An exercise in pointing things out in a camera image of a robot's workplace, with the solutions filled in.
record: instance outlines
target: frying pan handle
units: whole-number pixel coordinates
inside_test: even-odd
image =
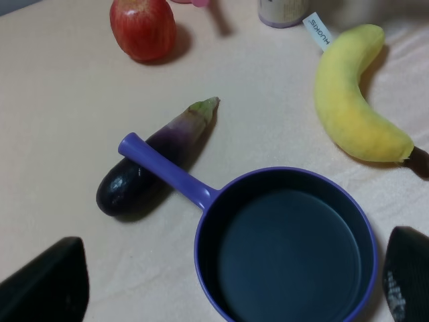
[[[211,205],[219,193],[164,158],[136,133],[125,136],[118,152],[152,172],[203,210]]]

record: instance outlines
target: tablecloth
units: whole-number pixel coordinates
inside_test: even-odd
[[[314,110],[321,50],[303,25],[277,30],[256,1],[170,3],[175,55],[143,65],[118,47],[107,0],[43,0],[0,17],[0,279],[66,235],[84,240],[85,321],[222,321],[196,277],[201,212],[173,192],[143,218],[95,203],[129,132],[147,138],[191,103],[218,96],[217,122],[189,170],[216,189],[250,170],[296,166],[345,188],[362,206],[381,257],[396,225],[429,234],[429,184],[340,151]],[[386,32],[365,73],[370,104],[429,150],[429,1],[314,1],[334,35],[358,23]],[[392,321],[379,283],[360,321]]]

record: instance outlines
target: pink object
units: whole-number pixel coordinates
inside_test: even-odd
[[[195,7],[206,7],[209,3],[210,0],[172,0],[173,2],[176,3],[192,3]]]

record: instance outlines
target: label tag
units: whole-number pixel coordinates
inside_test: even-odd
[[[333,36],[330,34],[328,28],[326,28],[326,26],[322,23],[322,20],[320,20],[317,13],[312,13],[302,22],[323,51],[325,51],[334,41]]]

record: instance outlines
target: red apple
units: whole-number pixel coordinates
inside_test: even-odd
[[[176,41],[176,22],[166,0],[113,0],[110,25],[119,47],[138,61],[165,56]]]

